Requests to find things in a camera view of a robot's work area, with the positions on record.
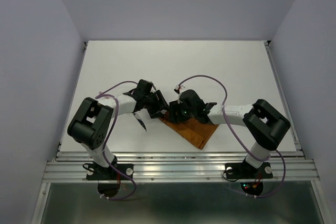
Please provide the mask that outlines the orange brown cloth napkin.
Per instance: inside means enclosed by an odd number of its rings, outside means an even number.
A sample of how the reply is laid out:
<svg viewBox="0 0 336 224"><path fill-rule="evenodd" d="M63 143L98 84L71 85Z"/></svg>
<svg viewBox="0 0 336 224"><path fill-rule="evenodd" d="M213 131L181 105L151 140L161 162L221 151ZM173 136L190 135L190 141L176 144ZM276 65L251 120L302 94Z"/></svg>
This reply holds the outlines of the orange brown cloth napkin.
<svg viewBox="0 0 336 224"><path fill-rule="evenodd" d="M202 124L194 118L182 123L172 123L168 115L166 113L160 121L199 150L204 148L218 128L218 125Z"/></svg>

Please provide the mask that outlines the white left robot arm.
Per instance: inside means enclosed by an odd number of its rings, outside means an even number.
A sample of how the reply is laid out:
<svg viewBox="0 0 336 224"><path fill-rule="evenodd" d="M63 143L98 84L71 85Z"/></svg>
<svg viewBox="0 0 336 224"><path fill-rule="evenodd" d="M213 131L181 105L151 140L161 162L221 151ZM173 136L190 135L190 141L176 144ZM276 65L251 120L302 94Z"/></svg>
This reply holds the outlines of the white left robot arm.
<svg viewBox="0 0 336 224"><path fill-rule="evenodd" d="M118 97L105 91L96 98L85 98L69 123L67 134L86 149L99 165L99 173L110 179L116 175L117 158L107 147L107 139L117 117L143 109L155 119L162 118L169 106L152 82L141 79L134 89Z"/></svg>

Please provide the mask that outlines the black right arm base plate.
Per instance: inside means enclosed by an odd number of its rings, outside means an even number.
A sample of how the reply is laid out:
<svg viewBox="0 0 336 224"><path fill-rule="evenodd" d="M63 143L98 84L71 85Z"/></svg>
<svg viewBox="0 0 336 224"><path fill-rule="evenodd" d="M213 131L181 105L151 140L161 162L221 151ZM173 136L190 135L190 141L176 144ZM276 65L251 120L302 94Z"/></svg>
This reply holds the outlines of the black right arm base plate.
<svg viewBox="0 0 336 224"><path fill-rule="evenodd" d="M223 171L223 176L228 180L273 178L272 169L269 162L263 162L259 168L254 168L246 162L226 163L225 169Z"/></svg>

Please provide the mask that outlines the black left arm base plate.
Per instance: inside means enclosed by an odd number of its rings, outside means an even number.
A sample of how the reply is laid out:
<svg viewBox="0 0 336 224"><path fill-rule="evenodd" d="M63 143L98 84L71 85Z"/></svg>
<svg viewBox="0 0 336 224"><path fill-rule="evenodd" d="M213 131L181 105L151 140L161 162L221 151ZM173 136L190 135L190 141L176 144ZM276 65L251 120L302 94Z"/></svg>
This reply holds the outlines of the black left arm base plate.
<svg viewBox="0 0 336 224"><path fill-rule="evenodd" d="M111 167L101 167L96 163L84 163L82 165L87 172L86 180L88 181L100 181L100 180L128 180L124 176L119 175ZM134 165L130 163L118 164L117 170L123 174L133 178Z"/></svg>

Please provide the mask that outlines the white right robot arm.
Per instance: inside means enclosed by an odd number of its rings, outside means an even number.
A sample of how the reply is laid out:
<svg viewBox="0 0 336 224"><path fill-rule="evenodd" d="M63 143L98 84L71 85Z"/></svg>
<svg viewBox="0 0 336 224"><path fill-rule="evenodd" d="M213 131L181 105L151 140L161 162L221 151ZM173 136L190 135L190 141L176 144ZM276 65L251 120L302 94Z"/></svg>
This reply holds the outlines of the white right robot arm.
<svg viewBox="0 0 336 224"><path fill-rule="evenodd" d="M253 177L276 151L291 124L279 111L264 99L253 104L225 106L216 102L204 102L194 90L186 90L178 99L169 103L169 121L183 123L189 119L205 125L226 124L240 145L247 152L241 170L244 175ZM246 127L255 139L248 149L234 132L232 125Z"/></svg>

